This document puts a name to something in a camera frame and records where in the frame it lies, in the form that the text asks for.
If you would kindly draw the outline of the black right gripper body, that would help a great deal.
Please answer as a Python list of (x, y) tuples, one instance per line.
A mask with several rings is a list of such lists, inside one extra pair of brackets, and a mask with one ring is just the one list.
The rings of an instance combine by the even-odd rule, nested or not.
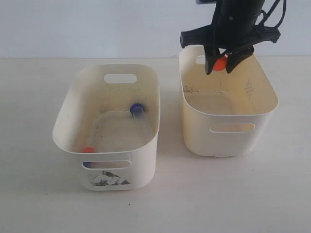
[(217, 0), (211, 24), (181, 32), (181, 48), (202, 45), (237, 52), (264, 41), (275, 44), (281, 22), (273, 27), (265, 22), (279, 3), (276, 0), (266, 12), (263, 0)]

